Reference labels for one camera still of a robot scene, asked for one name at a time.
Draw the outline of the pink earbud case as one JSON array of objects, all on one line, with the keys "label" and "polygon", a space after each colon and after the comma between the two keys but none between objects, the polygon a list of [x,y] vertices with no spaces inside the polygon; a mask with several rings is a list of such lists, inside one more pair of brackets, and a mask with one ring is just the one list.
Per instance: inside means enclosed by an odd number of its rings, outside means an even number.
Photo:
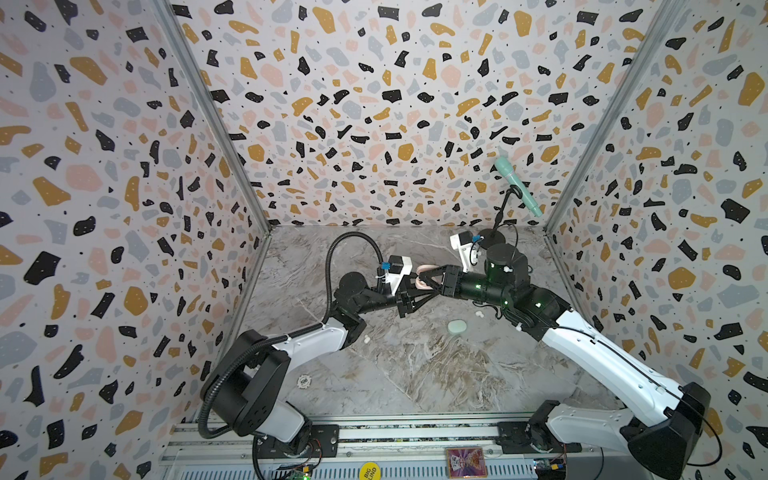
[{"label": "pink earbud case", "polygon": [[435,290],[439,288],[438,283],[433,279],[433,271],[437,268],[437,265],[432,264],[420,265],[415,273],[415,288],[418,290]]}]

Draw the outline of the mint green earbud case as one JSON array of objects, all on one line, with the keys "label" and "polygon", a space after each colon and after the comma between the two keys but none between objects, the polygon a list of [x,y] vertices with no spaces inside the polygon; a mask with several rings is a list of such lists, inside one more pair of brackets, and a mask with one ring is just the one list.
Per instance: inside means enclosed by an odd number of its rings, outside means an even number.
[{"label": "mint green earbud case", "polygon": [[448,332],[451,335],[459,335],[464,333],[468,328],[467,323],[464,320],[452,320],[447,324]]}]

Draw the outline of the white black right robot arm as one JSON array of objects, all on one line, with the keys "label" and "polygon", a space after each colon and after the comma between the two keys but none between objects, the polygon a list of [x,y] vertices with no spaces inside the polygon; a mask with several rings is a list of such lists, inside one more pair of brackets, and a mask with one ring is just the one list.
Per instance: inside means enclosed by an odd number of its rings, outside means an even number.
[{"label": "white black right robot arm", "polygon": [[418,274],[445,297],[489,304],[534,340],[579,365],[623,404],[585,409],[546,401],[530,417],[532,448],[550,452],[585,444],[631,455],[663,479],[682,477],[706,424],[711,396],[681,385],[620,349],[554,292],[530,280],[527,258],[510,244],[492,246],[480,273],[445,265]]}]

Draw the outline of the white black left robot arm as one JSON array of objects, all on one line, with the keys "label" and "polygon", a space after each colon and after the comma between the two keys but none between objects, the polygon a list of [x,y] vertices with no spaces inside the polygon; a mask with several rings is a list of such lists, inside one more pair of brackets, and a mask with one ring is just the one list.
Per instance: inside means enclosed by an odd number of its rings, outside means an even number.
[{"label": "white black left robot arm", "polygon": [[371,288],[362,274],[352,272],[332,291],[327,319],[275,337],[254,330],[240,334],[203,387],[198,433],[207,440],[232,432],[305,444],[311,421],[279,399],[288,373],[355,343],[367,327],[364,313],[395,308],[405,316],[437,295],[418,289],[413,274],[401,278],[393,291],[382,280]]}]

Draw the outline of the black microphone stand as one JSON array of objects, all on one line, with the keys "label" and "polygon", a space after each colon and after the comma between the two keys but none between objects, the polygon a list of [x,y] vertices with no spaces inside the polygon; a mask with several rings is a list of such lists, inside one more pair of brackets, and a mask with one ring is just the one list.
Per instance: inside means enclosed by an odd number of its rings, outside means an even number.
[{"label": "black microphone stand", "polygon": [[512,196],[516,196],[518,198],[522,197],[522,191],[519,187],[509,187],[505,193],[501,206],[496,212],[493,226],[491,228],[483,229],[479,232],[479,240],[477,241],[477,245],[481,249],[488,250],[494,245],[506,243],[506,237],[499,231],[499,228],[502,225],[504,215],[507,210],[507,203]]}]

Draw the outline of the mint green toy microphone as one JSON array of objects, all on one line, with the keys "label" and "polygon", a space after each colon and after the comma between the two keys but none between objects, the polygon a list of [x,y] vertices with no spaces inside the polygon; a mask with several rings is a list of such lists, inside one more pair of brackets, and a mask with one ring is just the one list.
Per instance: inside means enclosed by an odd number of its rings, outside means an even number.
[{"label": "mint green toy microphone", "polygon": [[499,157],[494,162],[498,174],[510,185],[512,191],[519,197],[525,207],[534,217],[541,217],[542,210],[523,181],[517,176],[514,167],[507,158]]}]

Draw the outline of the pink square sticker card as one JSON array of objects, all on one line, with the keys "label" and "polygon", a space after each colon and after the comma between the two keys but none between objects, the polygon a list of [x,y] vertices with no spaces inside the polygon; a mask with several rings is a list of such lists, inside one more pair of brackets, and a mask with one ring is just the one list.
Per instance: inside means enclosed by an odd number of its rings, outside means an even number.
[{"label": "pink square sticker card", "polygon": [[481,447],[447,448],[449,479],[477,479],[488,476],[485,454]]}]

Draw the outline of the yellow round sticker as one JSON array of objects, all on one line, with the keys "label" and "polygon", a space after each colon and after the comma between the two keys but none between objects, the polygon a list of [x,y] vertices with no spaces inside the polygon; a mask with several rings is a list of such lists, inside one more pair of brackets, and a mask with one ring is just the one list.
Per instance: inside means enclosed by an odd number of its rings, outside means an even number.
[{"label": "yellow round sticker", "polygon": [[358,478],[360,480],[381,480],[382,469],[375,462],[367,462],[361,466]]}]

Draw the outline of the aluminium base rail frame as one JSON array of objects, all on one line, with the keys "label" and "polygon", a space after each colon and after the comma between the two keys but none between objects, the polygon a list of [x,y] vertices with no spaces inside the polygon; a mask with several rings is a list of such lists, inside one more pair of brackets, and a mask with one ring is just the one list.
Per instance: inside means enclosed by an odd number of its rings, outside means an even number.
[{"label": "aluminium base rail frame", "polygon": [[367,462],[382,479],[449,479],[447,448],[481,447],[488,476],[477,479],[650,479],[631,456],[568,444],[542,453],[525,438],[524,414],[318,416],[299,453],[266,435],[204,440],[177,427],[161,456],[168,479],[359,479]]}]

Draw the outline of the right aluminium corner post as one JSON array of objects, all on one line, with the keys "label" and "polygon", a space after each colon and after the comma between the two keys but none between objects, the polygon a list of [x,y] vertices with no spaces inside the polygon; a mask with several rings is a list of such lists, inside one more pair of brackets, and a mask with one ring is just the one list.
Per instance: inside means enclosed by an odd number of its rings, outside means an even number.
[{"label": "right aluminium corner post", "polygon": [[634,89],[650,68],[654,55],[663,43],[665,36],[673,28],[676,18],[681,14],[686,4],[687,1],[683,0],[660,2],[660,8],[649,25],[645,39],[639,45],[638,51],[633,58],[633,63],[629,66],[626,75],[610,100],[600,121],[597,123],[596,130],[587,143],[582,157],[568,177],[568,182],[562,195],[546,223],[544,230],[546,239],[555,232],[557,225],[569,210],[580,184],[593,166],[600,148],[611,132],[614,123],[619,120],[622,111],[629,104]]}]

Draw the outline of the aluminium corner post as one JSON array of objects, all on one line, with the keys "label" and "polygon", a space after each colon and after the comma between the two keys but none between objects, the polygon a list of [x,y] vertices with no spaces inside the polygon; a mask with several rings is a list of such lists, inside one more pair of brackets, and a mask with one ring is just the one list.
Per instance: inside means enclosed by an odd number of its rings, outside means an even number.
[{"label": "aluminium corner post", "polygon": [[633,58],[633,63],[629,66],[626,75],[610,100],[600,121],[597,123],[596,130],[587,143],[582,157],[568,177],[568,182],[562,195],[546,223],[544,230],[546,239],[555,232],[557,225],[569,210],[580,184],[593,166],[600,148],[611,132],[614,123],[619,120],[622,111],[629,104],[634,89],[650,68],[654,55],[663,43],[665,36],[673,28],[676,18],[681,14],[686,4],[687,1],[683,0],[660,2],[660,8],[649,25],[645,39],[639,45],[638,51]]},{"label": "aluminium corner post", "polygon": [[151,1],[155,15],[160,23],[165,38],[167,39],[174,55],[178,59],[181,70],[189,83],[190,89],[198,106],[200,107],[213,137],[222,147],[224,158],[227,161],[235,180],[242,191],[249,211],[252,213],[259,230],[269,235],[270,226],[263,213],[263,209],[249,181],[236,152],[233,141],[226,130],[224,122],[214,106],[213,98],[207,88],[193,53],[185,41],[183,30],[174,15],[170,1]]}]

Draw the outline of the left aluminium corner post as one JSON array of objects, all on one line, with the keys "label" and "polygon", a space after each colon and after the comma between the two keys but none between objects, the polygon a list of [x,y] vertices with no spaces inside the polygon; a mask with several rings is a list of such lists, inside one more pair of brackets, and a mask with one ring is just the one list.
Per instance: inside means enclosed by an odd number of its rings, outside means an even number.
[{"label": "left aluminium corner post", "polygon": [[224,122],[214,106],[213,98],[207,88],[193,53],[185,41],[183,30],[174,15],[170,1],[151,1],[155,15],[160,23],[165,38],[167,39],[174,55],[178,59],[181,70],[189,83],[190,89],[198,106],[200,107],[213,137],[222,147],[224,158],[227,161],[235,180],[242,191],[249,211],[252,213],[259,230],[269,235],[270,226],[263,213],[263,209],[249,181],[236,152],[233,141],[226,130]]}]

